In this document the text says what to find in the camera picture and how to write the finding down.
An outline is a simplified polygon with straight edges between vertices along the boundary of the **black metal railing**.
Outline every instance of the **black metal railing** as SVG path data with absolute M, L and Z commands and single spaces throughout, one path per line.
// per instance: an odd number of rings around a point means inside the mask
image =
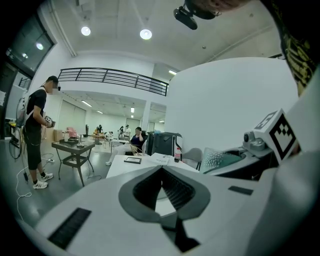
M 30 83 L 31 83 L 31 79 L 29 79 L 29 78 L 25 78 L 25 79 L 21 78 L 18 86 L 28 90 Z
M 102 67 L 74 67 L 61 69 L 59 82 L 83 81 L 133 87 L 167 96 L 168 83 L 128 71 Z

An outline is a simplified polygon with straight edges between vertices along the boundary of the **spotlight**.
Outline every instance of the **spotlight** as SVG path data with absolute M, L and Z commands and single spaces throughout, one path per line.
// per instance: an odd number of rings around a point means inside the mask
M 83 28 L 81 28 L 81 33 L 82 33 L 84 36 L 89 36 L 90 33 L 91 33 L 91 30 L 90 30 L 90 28 L 88 28 L 87 26 L 84 26 Z

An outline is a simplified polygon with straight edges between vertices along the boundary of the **bag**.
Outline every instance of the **bag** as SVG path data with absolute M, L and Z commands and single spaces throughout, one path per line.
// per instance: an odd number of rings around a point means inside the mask
M 38 90 L 46 90 L 44 87 L 39 87 L 36 91 Z M 29 92 L 25 92 L 22 95 L 22 98 L 18 102 L 18 106 L 16 108 L 16 127 L 21 128 L 26 125 L 27 120 L 31 115 L 34 113 L 34 110 L 27 114 L 27 108 L 28 108 L 28 103 L 30 100 Z

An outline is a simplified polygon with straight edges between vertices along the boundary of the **black shorts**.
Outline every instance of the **black shorts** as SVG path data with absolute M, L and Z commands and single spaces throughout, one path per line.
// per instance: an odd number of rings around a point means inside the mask
M 38 164 L 41 163 L 41 130 L 26 131 L 23 129 L 23 137 L 26 144 L 29 170 L 36 170 Z

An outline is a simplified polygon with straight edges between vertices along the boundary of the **metal table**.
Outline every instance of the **metal table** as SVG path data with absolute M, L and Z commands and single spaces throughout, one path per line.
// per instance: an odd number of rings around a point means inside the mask
M 84 180 L 82 178 L 82 173 L 81 173 L 81 166 L 88 161 L 89 164 L 91 165 L 92 171 L 94 171 L 94 168 L 90 162 L 90 154 L 91 154 L 91 150 L 92 148 L 95 147 L 94 143 L 83 143 L 84 147 L 82 148 L 78 148 L 77 145 L 69 145 L 69 144 L 65 144 L 65 143 L 60 143 L 58 142 L 52 142 L 51 146 L 53 148 L 56 149 L 56 153 L 58 154 L 59 160 L 60 160 L 60 166 L 59 166 L 59 172 L 58 172 L 58 176 L 59 176 L 59 180 L 60 180 L 60 169 L 61 169 L 61 165 L 64 164 L 66 166 L 71 166 L 72 168 L 75 167 L 77 168 L 78 172 L 79 172 L 79 176 L 82 182 L 82 186 L 84 187 Z M 61 159 L 58 150 L 62 150 L 65 152 L 69 152 L 71 153 L 70 156 Z M 82 153 L 89 151 L 89 154 L 87 156 L 81 156 Z

